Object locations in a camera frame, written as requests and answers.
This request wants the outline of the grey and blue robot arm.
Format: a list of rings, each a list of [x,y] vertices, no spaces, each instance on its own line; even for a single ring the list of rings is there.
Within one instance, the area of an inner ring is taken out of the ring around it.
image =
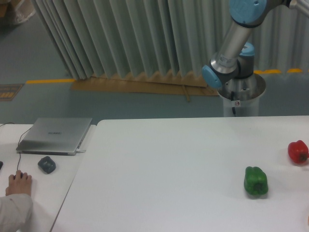
[[[229,12],[232,23],[224,42],[209,65],[202,68],[202,77],[212,88],[220,88],[240,73],[238,57],[252,30],[260,26],[267,14],[274,8],[284,5],[309,15],[307,0],[231,0]]]

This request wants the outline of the person's hand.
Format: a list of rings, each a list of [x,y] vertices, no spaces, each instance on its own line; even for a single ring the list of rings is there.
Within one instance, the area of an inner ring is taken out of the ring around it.
[[[17,170],[15,175],[16,179],[13,180],[13,174],[9,176],[9,184],[5,190],[5,196],[13,195],[13,194],[26,194],[31,196],[31,188],[32,188],[32,176],[24,173],[23,178],[20,179],[19,175],[21,170]]]

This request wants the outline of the grey sleeved forearm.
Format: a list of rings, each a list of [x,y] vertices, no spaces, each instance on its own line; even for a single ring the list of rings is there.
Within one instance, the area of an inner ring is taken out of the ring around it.
[[[16,232],[29,220],[32,198],[25,193],[0,198],[0,231]]]

